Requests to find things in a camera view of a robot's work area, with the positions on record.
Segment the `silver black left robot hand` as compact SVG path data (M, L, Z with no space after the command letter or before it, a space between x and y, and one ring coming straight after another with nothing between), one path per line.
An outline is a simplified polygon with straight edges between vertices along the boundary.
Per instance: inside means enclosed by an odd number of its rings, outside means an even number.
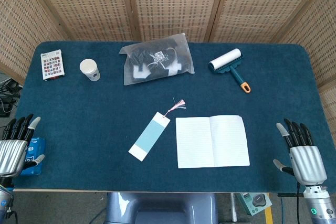
M1 178L17 177L31 167L38 166L45 158L45 154L26 159L32 142L34 131L41 117L32 119L33 115L12 119L3 130L1 139Z

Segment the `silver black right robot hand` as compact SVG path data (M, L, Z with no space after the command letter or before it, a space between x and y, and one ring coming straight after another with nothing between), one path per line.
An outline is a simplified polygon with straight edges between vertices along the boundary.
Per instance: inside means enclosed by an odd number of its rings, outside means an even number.
M294 176L304 186L318 186L327 180L326 170L318 147L314 144L309 129L302 123L284 119L287 127L277 123L282 138L285 140L291 166L285 166L277 159L273 164L281 171Z

